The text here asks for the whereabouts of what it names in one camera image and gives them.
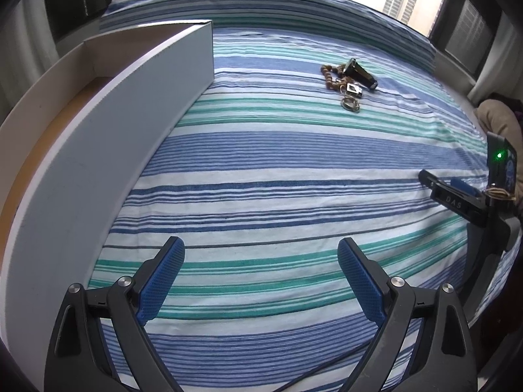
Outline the black watch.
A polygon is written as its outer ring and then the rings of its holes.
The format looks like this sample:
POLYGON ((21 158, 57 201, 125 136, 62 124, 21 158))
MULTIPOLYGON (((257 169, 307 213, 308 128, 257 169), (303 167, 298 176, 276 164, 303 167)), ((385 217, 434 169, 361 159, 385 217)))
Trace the black watch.
POLYGON ((378 86, 378 81, 375 77, 367 72, 355 58, 350 59, 342 66, 342 73, 344 76, 352 78, 369 90, 374 90, 378 86))

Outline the white curtain left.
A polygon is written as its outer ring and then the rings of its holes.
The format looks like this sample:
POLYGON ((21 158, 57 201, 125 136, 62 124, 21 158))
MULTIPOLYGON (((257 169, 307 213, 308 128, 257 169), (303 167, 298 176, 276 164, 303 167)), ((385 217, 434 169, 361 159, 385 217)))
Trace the white curtain left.
POLYGON ((20 0, 1 24, 1 117, 57 61, 44 0, 20 0))

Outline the white cardboard box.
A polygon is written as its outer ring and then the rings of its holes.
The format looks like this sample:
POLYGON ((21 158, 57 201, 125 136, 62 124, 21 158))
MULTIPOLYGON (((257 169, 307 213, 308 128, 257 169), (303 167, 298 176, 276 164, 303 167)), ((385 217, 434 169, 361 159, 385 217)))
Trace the white cardboard box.
POLYGON ((214 79, 208 20, 92 36, 1 126, 1 337, 42 389, 66 288, 86 284, 129 191, 214 79))

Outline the white curtain right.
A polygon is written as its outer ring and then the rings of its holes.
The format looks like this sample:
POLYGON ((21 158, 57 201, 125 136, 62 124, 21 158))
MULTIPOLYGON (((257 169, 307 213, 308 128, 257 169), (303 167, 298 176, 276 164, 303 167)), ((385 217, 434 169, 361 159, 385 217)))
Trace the white curtain right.
POLYGON ((521 75, 522 33, 503 12, 486 62, 467 98, 478 105, 492 93, 510 96, 521 75))

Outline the white curtain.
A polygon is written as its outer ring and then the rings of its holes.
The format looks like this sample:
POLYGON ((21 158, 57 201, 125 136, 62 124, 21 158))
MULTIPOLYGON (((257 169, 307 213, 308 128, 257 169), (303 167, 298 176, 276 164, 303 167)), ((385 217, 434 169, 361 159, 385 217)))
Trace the white curtain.
POLYGON ((20 0, 1 24, 1 117, 57 61, 44 0, 20 0))
POLYGON ((478 105, 492 93, 510 96, 521 75, 522 33, 503 12, 486 62, 467 98, 478 105))

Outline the beige pillow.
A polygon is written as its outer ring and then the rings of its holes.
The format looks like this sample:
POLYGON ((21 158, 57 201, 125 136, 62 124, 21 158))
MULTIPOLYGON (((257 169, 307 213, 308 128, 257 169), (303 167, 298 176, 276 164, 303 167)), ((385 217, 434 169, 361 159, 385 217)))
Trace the beige pillow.
POLYGON ((522 130, 514 112, 499 100, 487 99, 476 109, 476 117, 485 132, 503 136, 517 155, 515 196, 522 202, 522 130))

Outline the striped blue green bedsheet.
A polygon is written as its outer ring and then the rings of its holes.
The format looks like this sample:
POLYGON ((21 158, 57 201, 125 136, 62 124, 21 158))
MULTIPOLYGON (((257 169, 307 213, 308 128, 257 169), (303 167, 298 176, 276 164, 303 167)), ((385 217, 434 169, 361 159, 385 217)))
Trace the striped blue green bedsheet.
POLYGON ((417 175, 483 188, 486 140, 434 77, 430 41, 351 1, 115 0, 100 28, 198 19, 214 81, 129 191, 89 285, 177 236, 183 266, 145 328, 183 389, 335 391, 376 331, 339 241, 412 286, 459 285, 466 223, 417 175), (374 90, 343 75, 352 58, 374 90))

